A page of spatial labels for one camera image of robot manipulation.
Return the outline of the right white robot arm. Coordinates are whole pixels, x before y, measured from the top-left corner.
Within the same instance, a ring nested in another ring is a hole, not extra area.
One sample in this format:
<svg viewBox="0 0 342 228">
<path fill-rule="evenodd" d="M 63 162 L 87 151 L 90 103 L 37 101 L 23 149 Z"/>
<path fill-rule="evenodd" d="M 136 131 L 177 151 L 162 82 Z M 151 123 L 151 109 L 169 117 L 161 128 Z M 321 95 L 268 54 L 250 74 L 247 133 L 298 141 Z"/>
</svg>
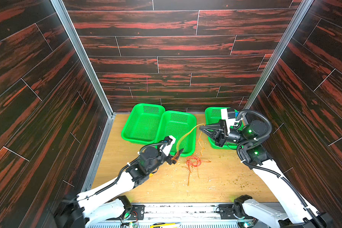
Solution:
<svg viewBox="0 0 342 228">
<path fill-rule="evenodd" d="M 199 128 L 218 147 L 236 145 L 240 162 L 249 167 L 268 186 L 284 212 L 257 202 L 251 196 L 236 198 L 231 214 L 237 219 L 254 218 L 270 228 L 331 228 L 333 219 L 307 201 L 262 146 L 271 132 L 271 122 L 261 113 L 231 108 L 221 110 L 221 119 Z"/>
</svg>

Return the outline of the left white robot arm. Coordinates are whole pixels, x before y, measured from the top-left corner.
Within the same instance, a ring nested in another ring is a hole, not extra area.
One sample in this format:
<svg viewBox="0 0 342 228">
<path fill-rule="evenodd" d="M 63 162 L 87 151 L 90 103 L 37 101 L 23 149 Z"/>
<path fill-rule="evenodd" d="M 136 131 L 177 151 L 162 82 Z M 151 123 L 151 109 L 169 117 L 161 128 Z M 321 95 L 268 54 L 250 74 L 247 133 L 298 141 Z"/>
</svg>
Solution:
<svg viewBox="0 0 342 228">
<path fill-rule="evenodd" d="M 165 162 L 176 164 L 183 149 L 173 136 L 143 146 L 114 179 L 76 196 L 67 195 L 53 218 L 57 228 L 89 228 L 107 219 L 125 219 L 133 206 L 124 196 L 145 183 Z"/>
</svg>

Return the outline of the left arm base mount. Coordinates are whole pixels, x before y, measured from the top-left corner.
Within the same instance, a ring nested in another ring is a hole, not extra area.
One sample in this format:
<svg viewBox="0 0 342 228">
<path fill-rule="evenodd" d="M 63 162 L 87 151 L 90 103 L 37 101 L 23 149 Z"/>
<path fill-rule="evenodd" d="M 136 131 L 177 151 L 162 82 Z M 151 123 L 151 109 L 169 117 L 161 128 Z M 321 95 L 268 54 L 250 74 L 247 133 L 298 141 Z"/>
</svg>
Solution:
<svg viewBox="0 0 342 228">
<path fill-rule="evenodd" d="M 136 220 L 143 220 L 144 219 L 144 212 L 145 212 L 145 205 L 143 204 L 132 204 L 132 208 L 127 208 L 121 216 L 116 218 L 109 218 L 106 221 L 136 221 Z"/>
</svg>

